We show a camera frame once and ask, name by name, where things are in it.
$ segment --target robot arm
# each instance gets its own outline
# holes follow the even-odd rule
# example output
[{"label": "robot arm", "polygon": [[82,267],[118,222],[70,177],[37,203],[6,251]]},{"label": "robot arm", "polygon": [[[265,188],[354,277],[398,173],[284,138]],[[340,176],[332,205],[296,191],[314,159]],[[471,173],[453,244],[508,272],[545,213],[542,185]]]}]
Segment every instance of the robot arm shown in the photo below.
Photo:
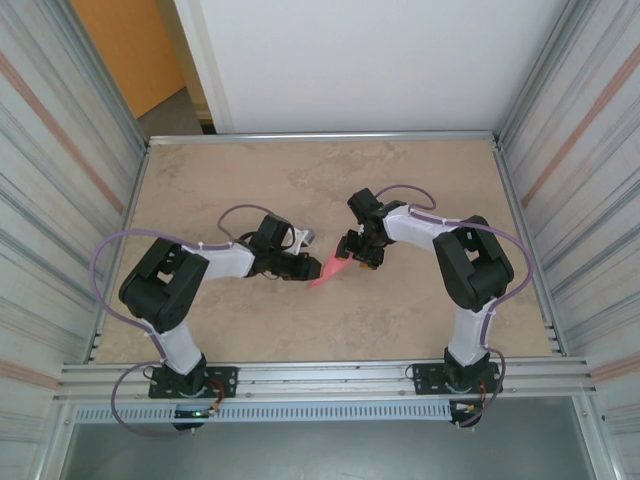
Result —
[{"label": "robot arm", "polygon": [[[445,350],[448,382],[455,391],[468,389],[489,362],[481,342],[487,311],[513,280],[513,269],[497,239],[478,229],[445,225],[446,219],[432,215],[433,223],[419,220],[405,203],[382,204],[369,189],[357,192],[347,203],[360,229],[349,230],[342,238],[337,256],[353,255],[375,270],[383,263],[385,247],[395,242],[436,254],[447,293],[457,305],[454,335]],[[465,222],[488,225],[479,216]],[[471,252],[477,252],[476,258],[469,258]]]},{"label": "robot arm", "polygon": [[127,276],[118,296],[151,328],[151,335],[162,346],[168,390],[197,395],[205,380],[206,358],[193,341],[186,321],[200,284],[265,272],[284,280],[318,278],[320,262],[308,253],[300,253],[313,238],[311,230],[297,230],[286,220],[267,215],[257,231],[226,248],[194,250],[164,239],[153,243]]}]

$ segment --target purple cable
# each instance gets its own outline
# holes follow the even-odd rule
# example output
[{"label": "purple cable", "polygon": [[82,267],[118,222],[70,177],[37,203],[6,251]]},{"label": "purple cable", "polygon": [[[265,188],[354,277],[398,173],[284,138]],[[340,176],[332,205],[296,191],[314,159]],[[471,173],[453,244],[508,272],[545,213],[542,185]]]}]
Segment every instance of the purple cable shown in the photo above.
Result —
[{"label": "purple cable", "polygon": [[204,245],[204,244],[201,245],[199,243],[187,242],[186,240],[182,240],[181,238],[174,237],[172,235],[168,235],[168,234],[162,233],[162,232],[156,232],[154,230],[123,230],[121,232],[116,232],[116,233],[114,233],[112,235],[109,235],[107,238],[102,240],[98,244],[96,249],[93,251],[93,255],[91,255],[91,261],[89,262],[89,285],[91,286],[91,290],[93,291],[93,294],[96,296],[96,299],[98,300],[98,303],[100,304],[100,306],[107,313],[109,313],[110,315],[114,316],[118,320],[121,320],[124,323],[127,323],[127,324],[131,325],[132,327],[139,328],[139,329],[143,330],[146,334],[148,334],[151,337],[151,341],[153,342],[153,344],[158,349],[158,352],[160,352],[160,356],[161,356],[162,360],[164,361],[165,358],[166,358],[166,354],[165,354],[164,348],[162,348],[162,345],[160,344],[158,339],[155,337],[155,335],[153,335],[153,330],[150,327],[148,327],[147,325],[145,325],[144,323],[137,322],[135,320],[127,318],[124,315],[121,315],[120,313],[116,312],[105,301],[105,299],[102,297],[102,294],[100,293],[100,289],[98,288],[98,281],[96,279],[96,264],[98,262],[98,256],[100,255],[100,252],[102,252],[104,247],[106,247],[107,244],[109,244],[110,242],[112,242],[114,240],[117,240],[119,238],[122,238],[122,237],[130,236],[130,235],[140,235],[140,236],[146,236],[146,237],[163,238],[163,239],[168,240],[170,242],[179,243],[179,244],[184,245],[185,247],[189,247],[189,248],[191,248],[193,250],[199,250],[199,249],[202,249],[202,250],[226,250],[231,245],[227,244],[227,243],[219,244],[219,245],[215,245],[215,244],[214,245]]},{"label": "purple cable", "polygon": [[234,205],[233,207],[230,207],[228,209],[226,209],[222,215],[220,215],[220,218],[218,219],[218,228],[227,236],[229,237],[229,241],[230,242],[235,242],[236,238],[233,236],[233,234],[227,230],[225,227],[222,226],[222,220],[225,219],[225,217],[227,215],[229,215],[231,212],[233,212],[234,210],[238,210],[240,208],[255,208],[256,210],[262,210],[265,213],[268,213],[269,215],[275,215],[271,210],[269,210],[266,207],[263,207],[262,205],[256,205],[255,203],[240,203],[238,205]]},{"label": "purple cable", "polygon": [[380,190],[378,193],[376,193],[376,198],[378,198],[384,192],[387,192],[389,190],[393,190],[394,188],[408,188],[409,190],[415,190],[417,192],[420,192],[420,193],[426,195],[427,197],[429,197],[429,200],[431,200],[432,205],[430,207],[427,207],[425,205],[420,205],[420,208],[422,208],[424,210],[435,210],[435,208],[436,208],[436,199],[433,197],[433,195],[431,195],[429,192],[427,192],[424,188],[416,187],[415,185],[409,185],[407,183],[396,183],[395,185],[389,185],[388,187],[385,187],[382,190]]},{"label": "purple cable", "polygon": [[[434,224],[437,224],[437,225],[441,224],[441,222],[438,221],[435,218],[426,217],[424,215],[420,215],[419,213],[415,212],[414,209],[416,209],[416,208],[423,208],[423,207],[421,205],[418,205],[418,204],[415,204],[415,203],[409,205],[409,215],[411,215],[414,218],[417,218],[418,220],[422,220],[423,222],[434,223]],[[512,242],[515,246],[517,246],[522,251],[522,253],[524,254],[525,260],[527,262],[527,276],[522,281],[522,283],[520,283],[520,285],[518,285],[516,288],[511,290],[509,293],[507,293],[503,297],[500,297],[498,300],[493,302],[493,304],[489,307],[489,310],[487,310],[487,315],[484,317],[484,322],[482,323],[482,330],[480,332],[480,343],[484,348],[486,348],[486,350],[488,352],[495,353],[496,355],[498,355],[498,357],[500,357],[500,365],[501,365],[500,378],[498,379],[498,384],[496,386],[496,391],[493,392],[493,395],[487,401],[487,403],[482,407],[482,409],[478,413],[476,413],[474,416],[469,418],[468,420],[465,420],[464,422],[459,424],[460,427],[466,427],[470,423],[474,422],[476,419],[480,418],[482,416],[482,414],[487,411],[487,409],[495,401],[496,397],[498,396],[498,392],[500,392],[500,389],[502,388],[502,384],[504,383],[504,377],[505,377],[505,373],[506,373],[506,369],[507,369],[507,361],[504,358],[504,355],[502,354],[502,352],[500,352],[499,350],[497,350],[495,348],[489,348],[487,346],[487,332],[489,331],[489,325],[491,323],[491,317],[493,316],[493,312],[495,312],[495,310],[498,307],[498,305],[503,304],[504,302],[506,302],[510,298],[512,298],[515,295],[517,295],[518,293],[520,293],[522,290],[524,290],[524,288],[533,279],[534,259],[533,259],[533,255],[531,254],[531,252],[529,250],[527,250],[527,248],[522,244],[522,242],[520,240],[515,238],[513,235],[509,235],[508,233],[503,232],[502,230],[498,230],[497,228],[488,227],[487,225],[481,225],[479,223],[456,222],[456,221],[453,221],[453,220],[446,220],[444,222],[444,225],[445,226],[449,226],[449,227],[475,228],[477,230],[483,230],[485,232],[489,232],[489,233],[493,233],[494,235],[498,235],[498,236],[500,236],[502,238],[506,238],[507,240]]]},{"label": "purple cable", "polygon": [[120,387],[120,385],[124,381],[125,377],[127,375],[129,375],[131,372],[133,372],[134,370],[137,370],[140,367],[148,367],[150,365],[161,365],[161,363],[160,362],[142,362],[142,363],[138,363],[138,364],[134,365],[133,367],[130,367],[130,368],[126,369],[124,371],[124,373],[122,375],[120,375],[120,378],[118,378],[118,380],[116,381],[116,384],[113,386],[113,390],[111,391],[111,414],[113,415],[113,418],[116,419],[116,422],[118,422],[120,424],[120,426],[126,428],[131,433],[135,433],[136,435],[140,435],[142,437],[149,437],[149,438],[177,437],[177,436],[180,436],[180,435],[184,435],[185,433],[188,433],[189,430],[183,430],[183,431],[180,431],[180,432],[152,432],[150,430],[141,430],[141,429],[138,429],[138,428],[135,428],[135,427],[132,427],[131,425],[129,425],[127,422],[125,422],[122,419],[120,414],[118,414],[118,410],[116,409],[116,394],[118,393],[118,388]]}]

